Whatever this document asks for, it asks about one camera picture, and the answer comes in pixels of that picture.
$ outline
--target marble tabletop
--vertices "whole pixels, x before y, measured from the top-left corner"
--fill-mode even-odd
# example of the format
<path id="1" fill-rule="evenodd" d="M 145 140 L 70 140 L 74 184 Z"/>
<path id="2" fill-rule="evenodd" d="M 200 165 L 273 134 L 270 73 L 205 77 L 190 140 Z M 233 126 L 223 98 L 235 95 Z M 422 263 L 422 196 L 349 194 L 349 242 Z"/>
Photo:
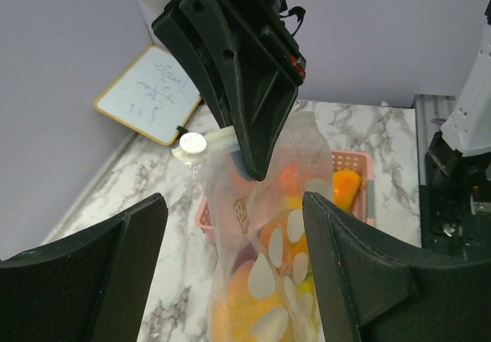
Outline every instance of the marble tabletop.
<path id="1" fill-rule="evenodd" d="M 414 111 L 308 101 L 297 101 L 294 110 L 315 112 L 332 149 L 371 154 L 376 226 L 420 245 Z M 218 127 L 202 106 L 188 128 L 206 133 Z M 47 242 L 105 220 L 154 192 L 165 198 L 169 218 L 138 341 L 208 341 L 206 303 L 216 247 L 194 224 L 203 191 L 169 147 L 143 136 L 133 140 L 81 209 L 60 223 Z"/>

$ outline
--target plastic bag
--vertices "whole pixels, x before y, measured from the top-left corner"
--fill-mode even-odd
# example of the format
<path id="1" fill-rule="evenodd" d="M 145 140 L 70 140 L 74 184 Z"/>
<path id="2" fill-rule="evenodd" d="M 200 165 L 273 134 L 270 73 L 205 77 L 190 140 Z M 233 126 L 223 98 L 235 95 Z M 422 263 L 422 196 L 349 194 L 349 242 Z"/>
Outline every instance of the plastic bag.
<path id="1" fill-rule="evenodd" d="M 290 115 L 262 182 L 245 179 L 233 127 L 206 150 L 174 155 L 208 200 L 219 261 L 209 299 L 211 342 L 317 342 L 320 328 L 302 216 L 304 191 L 331 199 L 332 156 L 310 112 Z"/>

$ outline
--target wall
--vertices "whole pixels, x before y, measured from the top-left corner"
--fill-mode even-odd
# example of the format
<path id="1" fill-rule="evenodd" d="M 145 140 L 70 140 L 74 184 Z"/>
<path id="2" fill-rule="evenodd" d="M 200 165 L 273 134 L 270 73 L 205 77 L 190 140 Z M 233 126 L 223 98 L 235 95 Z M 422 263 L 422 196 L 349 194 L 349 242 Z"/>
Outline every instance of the wall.
<path id="1" fill-rule="evenodd" d="M 287 0 L 307 10 L 300 98 L 410 106 L 458 95 L 477 55 L 488 0 Z"/>
<path id="2" fill-rule="evenodd" d="M 94 98 L 149 43 L 137 0 L 0 0 L 0 258 L 39 245 L 129 130 Z"/>

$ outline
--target basket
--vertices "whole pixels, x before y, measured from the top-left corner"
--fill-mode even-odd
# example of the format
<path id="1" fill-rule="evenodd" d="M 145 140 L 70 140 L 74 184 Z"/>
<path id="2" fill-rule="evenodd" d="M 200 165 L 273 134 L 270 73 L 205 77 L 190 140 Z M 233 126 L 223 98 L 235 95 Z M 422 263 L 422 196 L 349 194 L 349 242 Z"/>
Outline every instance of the basket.
<path id="1" fill-rule="evenodd" d="M 332 165 L 334 171 L 351 169 L 361 178 L 361 187 L 354 198 L 351 214 L 368 225 L 375 226 L 375 200 L 374 200 L 374 161 L 366 153 L 332 150 Z M 203 197 L 195 217 L 196 225 L 215 242 L 212 220 L 209 215 L 206 197 Z"/>

